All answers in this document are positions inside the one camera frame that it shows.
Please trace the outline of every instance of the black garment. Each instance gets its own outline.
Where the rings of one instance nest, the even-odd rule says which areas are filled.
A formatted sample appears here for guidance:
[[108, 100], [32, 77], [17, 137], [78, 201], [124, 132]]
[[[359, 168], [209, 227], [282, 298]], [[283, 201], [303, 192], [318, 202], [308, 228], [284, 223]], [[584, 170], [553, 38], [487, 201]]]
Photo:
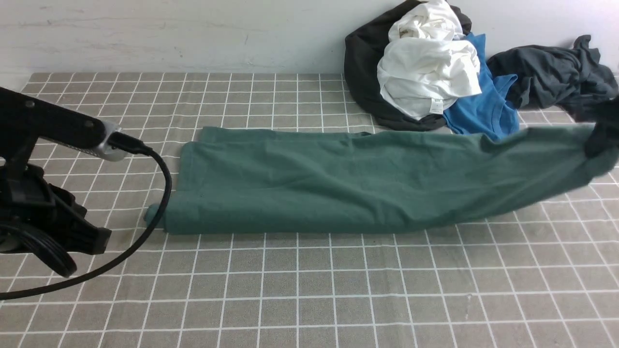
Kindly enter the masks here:
[[585, 143], [588, 157], [619, 146], [619, 97], [598, 104], [571, 105], [571, 114], [577, 120], [595, 121], [593, 133]]
[[574, 48], [523, 46], [488, 60], [493, 76], [518, 75], [507, 100], [516, 108], [559, 105], [574, 107], [607, 101], [619, 95], [610, 69], [600, 64], [600, 51], [589, 48], [590, 35], [576, 39]]
[[[344, 77], [350, 94], [359, 106], [376, 117], [378, 124], [396, 131], [431, 131], [445, 125], [442, 115], [428, 115], [419, 121], [404, 115], [383, 99], [376, 77], [376, 67], [389, 44], [389, 29], [419, 4], [417, 0], [406, 0], [355, 30], [345, 40]], [[451, 8], [462, 24], [462, 31], [468, 35], [472, 25], [470, 19], [458, 7]]]

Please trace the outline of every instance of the gray grid mat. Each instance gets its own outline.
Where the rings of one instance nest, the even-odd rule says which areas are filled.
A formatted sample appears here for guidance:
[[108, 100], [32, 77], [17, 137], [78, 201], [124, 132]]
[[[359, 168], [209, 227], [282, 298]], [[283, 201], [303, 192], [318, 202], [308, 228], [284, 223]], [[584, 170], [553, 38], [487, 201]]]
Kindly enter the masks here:
[[[382, 130], [332, 74], [34, 74], [24, 92], [119, 123], [172, 172], [203, 126]], [[560, 110], [520, 116], [572, 123]], [[114, 230], [106, 254], [75, 255], [79, 273], [125, 250], [162, 194], [151, 159], [40, 142], [32, 162]], [[619, 169], [515, 213], [406, 235], [155, 232], [85, 285], [0, 303], [0, 346], [617, 347], [617, 180]], [[60, 280], [32, 256], [0, 255], [0, 290]]]

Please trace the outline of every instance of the green t-shirt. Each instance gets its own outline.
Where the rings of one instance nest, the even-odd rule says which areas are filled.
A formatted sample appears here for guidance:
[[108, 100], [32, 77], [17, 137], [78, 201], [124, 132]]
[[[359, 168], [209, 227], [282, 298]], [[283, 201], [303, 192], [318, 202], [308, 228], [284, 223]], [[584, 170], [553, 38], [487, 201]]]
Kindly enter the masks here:
[[[173, 234], [402, 233], [528, 206], [609, 172], [590, 126], [481, 134], [204, 128], [181, 151], [161, 226]], [[157, 205], [149, 207], [146, 221]]]

